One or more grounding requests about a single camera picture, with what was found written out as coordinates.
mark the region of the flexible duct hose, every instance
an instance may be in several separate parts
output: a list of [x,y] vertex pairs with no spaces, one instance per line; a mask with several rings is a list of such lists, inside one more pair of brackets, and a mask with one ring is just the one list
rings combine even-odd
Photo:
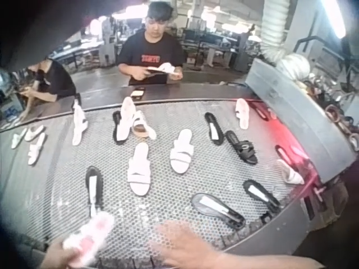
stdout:
[[261,29],[261,50],[264,58],[292,80],[302,80],[310,73],[308,60],[289,53],[283,47],[284,30],[290,0],[265,0]]

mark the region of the man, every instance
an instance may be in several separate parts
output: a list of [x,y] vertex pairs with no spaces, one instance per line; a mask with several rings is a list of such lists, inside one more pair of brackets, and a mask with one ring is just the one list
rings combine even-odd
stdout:
[[167,75],[150,76],[147,67],[159,67],[169,62],[175,66],[176,75],[171,80],[181,80],[184,54],[176,38],[165,33],[173,8],[166,2],[152,2],[145,21],[145,31],[139,31],[124,43],[118,57],[118,69],[131,76],[129,85],[166,84]]
[[20,92],[28,98],[26,109],[21,113],[20,119],[26,118],[35,99],[42,102],[55,102],[60,98],[76,94],[76,87],[70,74],[60,63],[45,59],[29,66],[28,69],[34,72],[36,76],[33,86]]

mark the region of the mesh conveyor surface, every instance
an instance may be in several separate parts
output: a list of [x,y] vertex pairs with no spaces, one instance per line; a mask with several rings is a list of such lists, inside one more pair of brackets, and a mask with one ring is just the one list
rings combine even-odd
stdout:
[[[191,197],[198,192],[210,193],[243,214],[249,224],[265,213],[266,208],[245,194],[244,180],[262,183],[279,200],[292,190],[282,182],[275,165],[278,156],[274,146],[279,141],[271,135],[269,123],[251,109],[250,127],[241,130],[234,106],[235,102],[230,101],[193,101],[137,107],[158,134],[155,141],[146,140],[152,180],[146,197],[135,196],[126,178],[128,160],[135,146],[144,140],[130,134],[124,145],[114,143],[112,113],[115,109],[86,113],[89,128],[78,146],[71,143],[71,115],[42,121],[47,127],[48,139],[34,167],[27,165],[29,143],[22,141],[16,150],[10,149],[12,134],[20,133],[22,128],[2,133],[4,221],[39,240],[76,230],[89,216],[85,173],[88,166],[94,165],[104,177],[104,209],[116,217],[116,227],[100,254],[102,257],[142,260],[155,255],[148,241],[160,240],[153,227],[164,220],[187,220],[209,242],[232,234],[220,220],[197,213],[190,204]],[[205,112],[217,117],[224,132],[231,129],[239,139],[252,141],[259,163],[245,164],[227,141],[221,146],[214,145],[209,140]],[[169,164],[169,153],[184,128],[193,132],[195,152],[187,173],[177,175]]]

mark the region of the factory floor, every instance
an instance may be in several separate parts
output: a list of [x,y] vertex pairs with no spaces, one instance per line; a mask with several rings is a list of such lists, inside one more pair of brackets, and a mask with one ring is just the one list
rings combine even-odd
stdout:
[[[201,71],[193,71],[193,66],[186,64],[183,68],[183,80],[185,83],[210,83],[218,84],[221,81],[240,80],[244,82],[246,75],[224,69],[205,66]],[[91,92],[103,89],[113,89],[127,86],[130,79],[118,71],[117,67],[97,68],[89,71],[82,71],[71,75],[77,92]]]

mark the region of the gray metal cover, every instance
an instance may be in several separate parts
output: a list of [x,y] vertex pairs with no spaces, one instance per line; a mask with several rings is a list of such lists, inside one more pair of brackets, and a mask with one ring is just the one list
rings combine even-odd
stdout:
[[255,59],[246,83],[271,107],[296,137],[326,183],[357,157],[339,128],[321,107],[274,67]]
[[[48,139],[34,167],[27,165],[29,143],[22,141],[16,150],[10,149],[12,134],[20,133],[22,128],[1,133],[3,221],[12,230],[40,241],[75,231],[89,218],[85,173],[88,166],[94,165],[104,177],[104,209],[116,217],[107,246],[99,253],[101,257],[148,261],[149,256],[157,254],[148,242],[161,241],[154,226],[164,220],[187,220],[201,237],[217,248],[224,248],[216,242],[233,238],[233,230],[192,208],[190,199],[195,193],[210,193],[243,214],[247,220],[243,233],[248,233],[251,222],[258,221],[266,208],[245,194],[244,180],[262,183],[279,200],[288,197],[293,189],[283,183],[275,164],[278,156],[274,146],[283,143],[282,138],[279,141],[273,135],[271,123],[262,120],[252,109],[249,129],[241,130],[234,107],[235,102],[230,101],[137,106],[158,134],[155,141],[146,140],[150,147],[152,185],[144,198],[133,194],[126,179],[128,160],[135,146],[144,140],[131,133],[124,145],[114,143],[115,109],[86,113],[89,128],[78,146],[71,143],[71,115],[42,121]],[[259,159],[256,166],[241,161],[227,141],[216,146],[209,140],[206,112],[217,117],[223,132],[231,129],[239,139],[254,143]],[[169,153],[184,128],[193,132],[195,151],[187,173],[177,175],[170,167]]]

